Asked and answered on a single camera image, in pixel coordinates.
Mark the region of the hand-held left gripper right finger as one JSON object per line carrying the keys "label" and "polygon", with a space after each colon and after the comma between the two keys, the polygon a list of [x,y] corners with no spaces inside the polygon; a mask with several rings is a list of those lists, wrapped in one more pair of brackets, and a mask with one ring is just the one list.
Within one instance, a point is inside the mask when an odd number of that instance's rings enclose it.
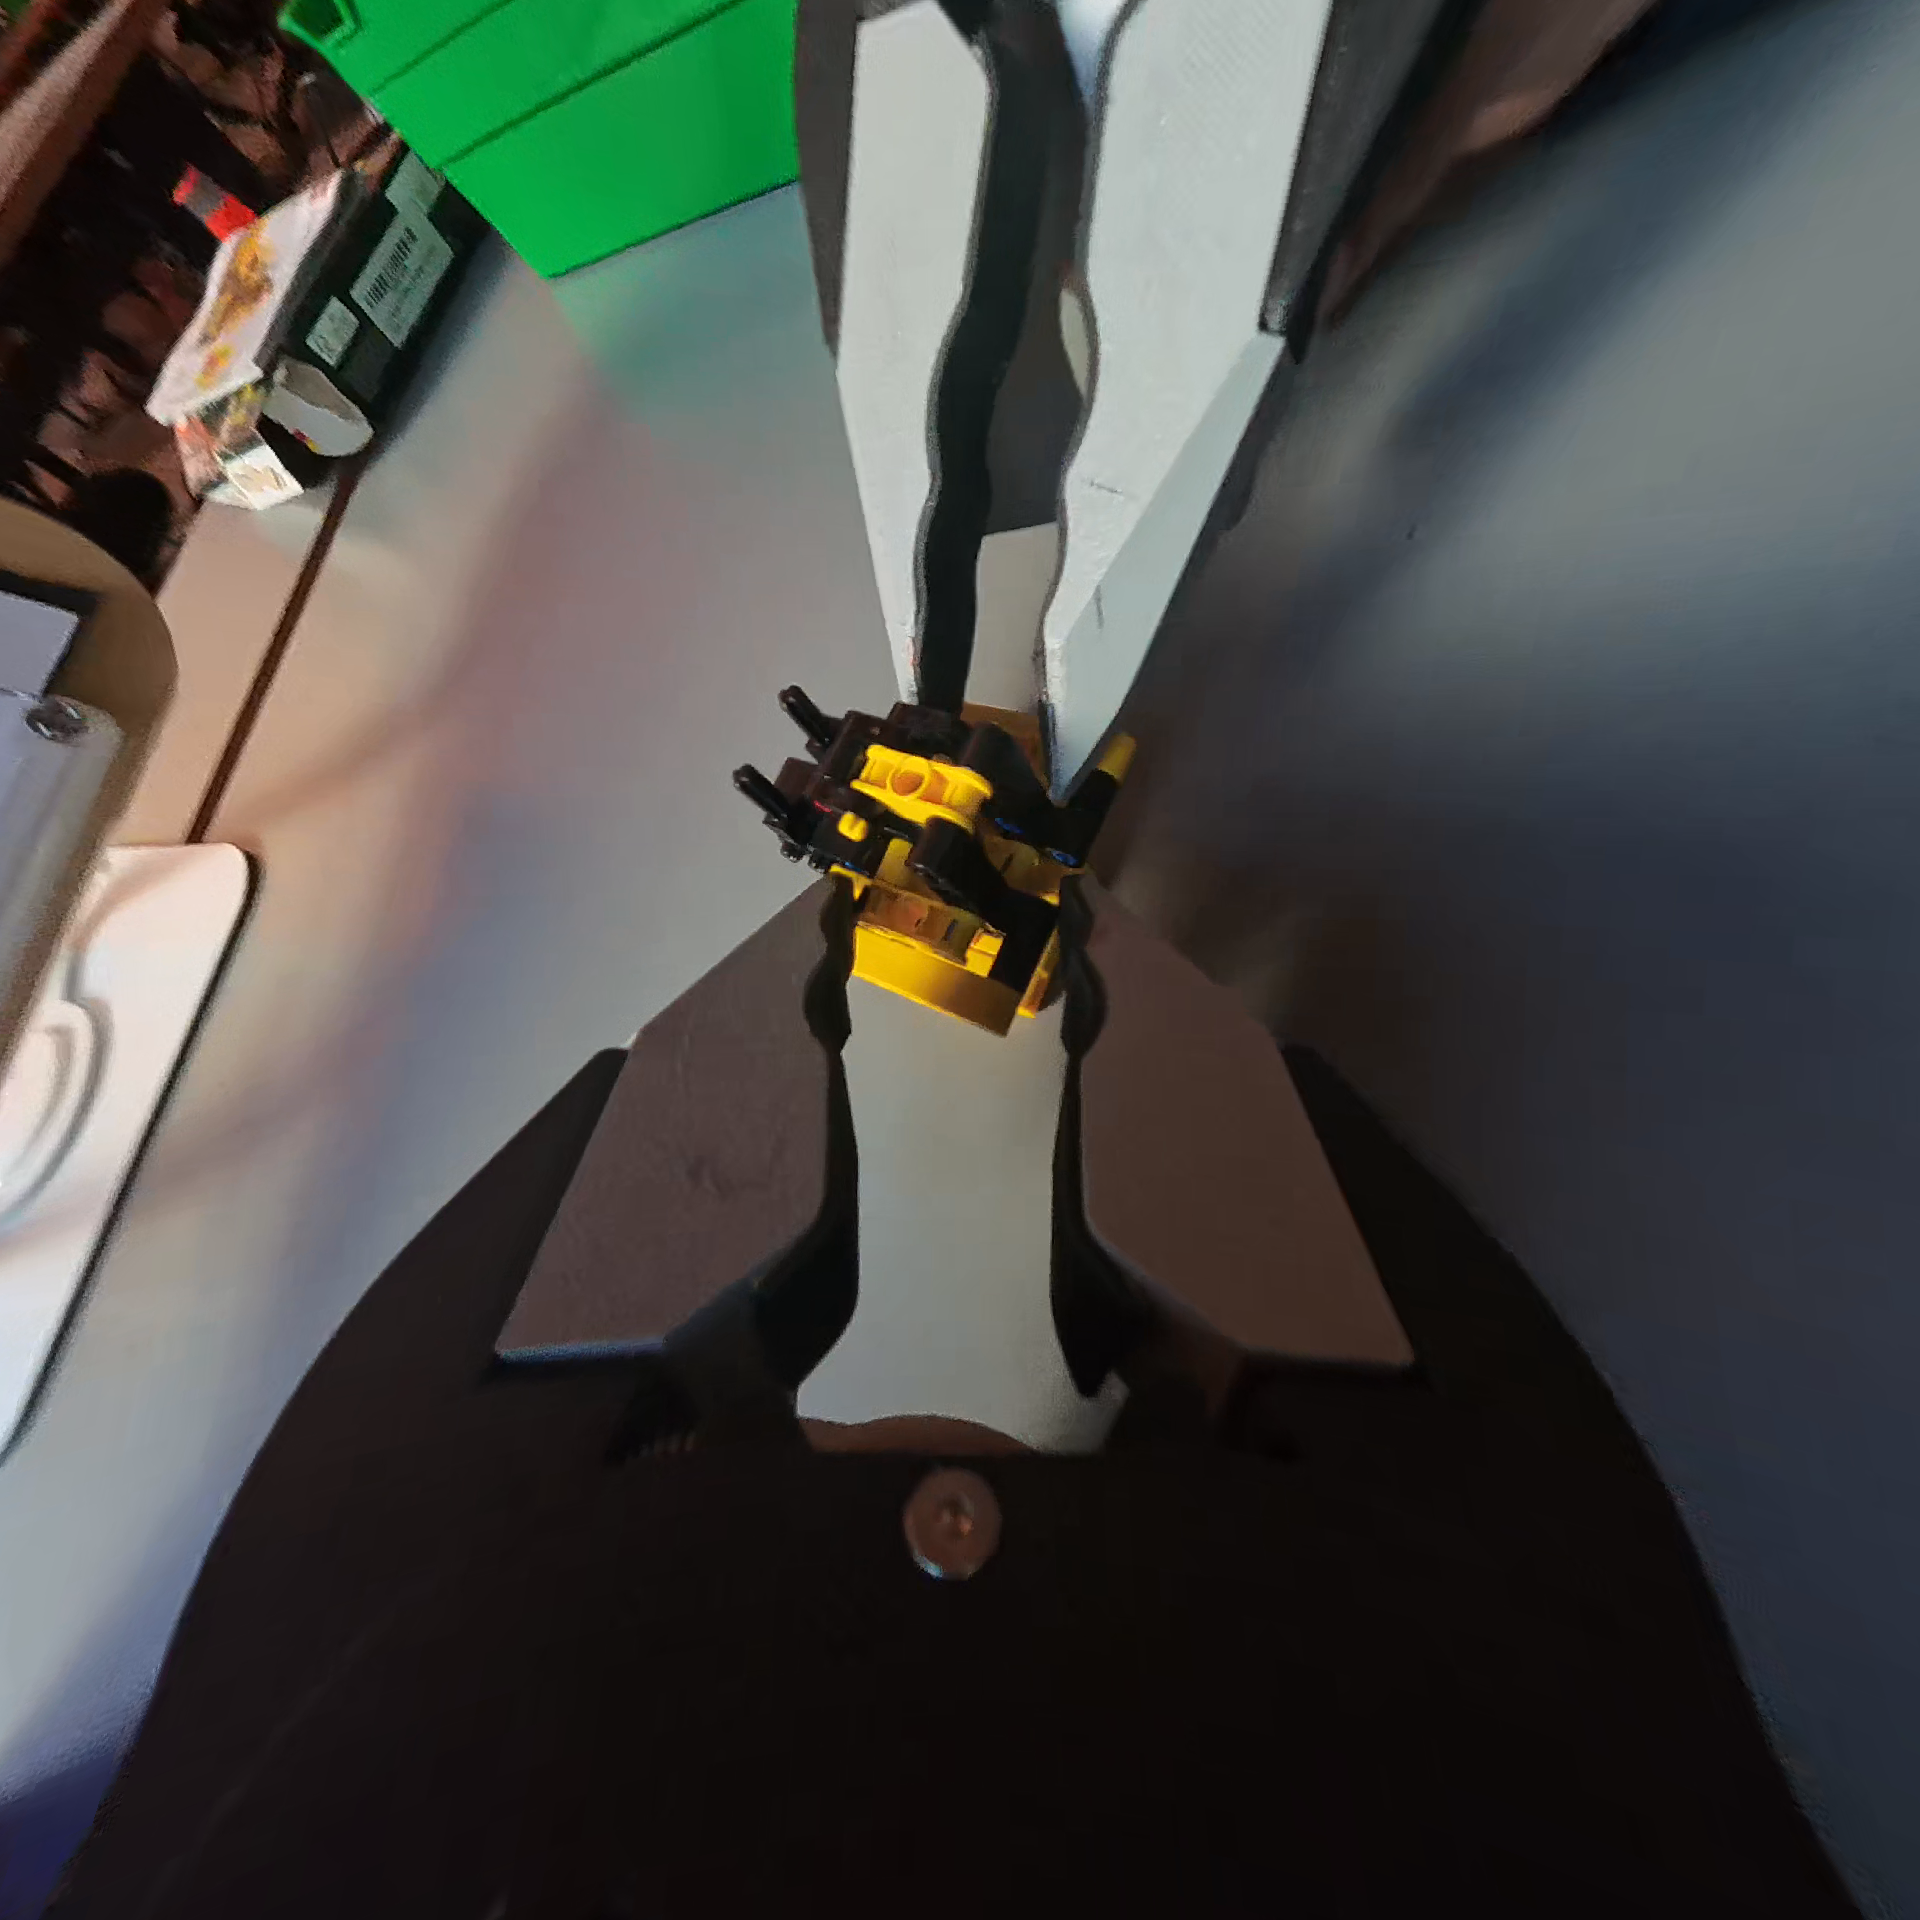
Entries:
{"label": "hand-held left gripper right finger", "polygon": [[1090,883],[1059,917],[1053,1324],[1110,1378],[1404,1377],[1417,1350],[1270,1029]]}

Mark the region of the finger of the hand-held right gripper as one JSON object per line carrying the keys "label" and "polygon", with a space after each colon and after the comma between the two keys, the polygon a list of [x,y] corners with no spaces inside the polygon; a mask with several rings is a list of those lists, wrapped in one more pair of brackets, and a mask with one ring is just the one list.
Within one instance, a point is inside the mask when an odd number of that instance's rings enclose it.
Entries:
{"label": "finger of the hand-held right gripper", "polygon": [[899,697],[963,707],[1036,267],[1044,6],[799,6],[799,180]]}
{"label": "finger of the hand-held right gripper", "polygon": [[1328,16],[1138,2],[1102,37],[1074,244],[1087,392],[1039,626],[1058,800],[1107,744],[1280,358],[1260,316]]}

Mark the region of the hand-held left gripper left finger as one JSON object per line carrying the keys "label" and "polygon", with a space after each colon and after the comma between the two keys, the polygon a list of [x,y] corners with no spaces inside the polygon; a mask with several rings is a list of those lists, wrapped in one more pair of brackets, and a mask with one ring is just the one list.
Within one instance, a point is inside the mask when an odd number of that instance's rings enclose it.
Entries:
{"label": "hand-held left gripper left finger", "polygon": [[828,1357],[858,1300],[849,971],[851,899],[820,879],[647,1019],[493,1357],[667,1350],[722,1300],[774,1378]]}

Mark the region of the green plastic bin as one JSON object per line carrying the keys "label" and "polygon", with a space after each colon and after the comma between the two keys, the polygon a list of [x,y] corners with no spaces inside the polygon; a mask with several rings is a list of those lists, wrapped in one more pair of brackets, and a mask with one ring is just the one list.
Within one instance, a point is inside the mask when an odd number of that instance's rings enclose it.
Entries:
{"label": "green plastic bin", "polygon": [[279,23],[544,279],[799,172],[795,2],[291,2]]}

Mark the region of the yellow and black lego model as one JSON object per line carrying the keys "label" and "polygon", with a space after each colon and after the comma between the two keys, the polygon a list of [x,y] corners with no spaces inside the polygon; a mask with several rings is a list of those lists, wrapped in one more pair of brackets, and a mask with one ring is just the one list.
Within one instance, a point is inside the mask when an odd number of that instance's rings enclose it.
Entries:
{"label": "yellow and black lego model", "polygon": [[777,697],[805,751],[732,786],[779,853],[851,904],[851,977],[1007,1036],[1036,1018],[1059,957],[1062,887],[1087,860],[1135,757],[1113,737],[1074,793],[1044,781],[1039,724],[1003,707],[899,701],[884,714]]}

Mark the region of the lego set cardboard box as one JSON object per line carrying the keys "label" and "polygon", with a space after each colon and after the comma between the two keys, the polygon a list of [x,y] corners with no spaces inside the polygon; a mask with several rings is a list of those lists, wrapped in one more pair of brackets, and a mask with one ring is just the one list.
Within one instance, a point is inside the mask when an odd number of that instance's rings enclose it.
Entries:
{"label": "lego set cardboard box", "polygon": [[360,457],[489,236],[408,148],[336,168],[227,234],[146,398],[191,494],[262,513]]}

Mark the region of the person's left hand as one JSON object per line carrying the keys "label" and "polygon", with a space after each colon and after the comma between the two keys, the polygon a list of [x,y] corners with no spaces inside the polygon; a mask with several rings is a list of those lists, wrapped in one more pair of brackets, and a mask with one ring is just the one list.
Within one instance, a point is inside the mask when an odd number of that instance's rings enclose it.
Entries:
{"label": "person's left hand", "polygon": [[1021,1457],[1036,1448],[1006,1430],[955,1417],[880,1417],[845,1423],[805,1417],[808,1447],[818,1453],[924,1453],[924,1457]]}

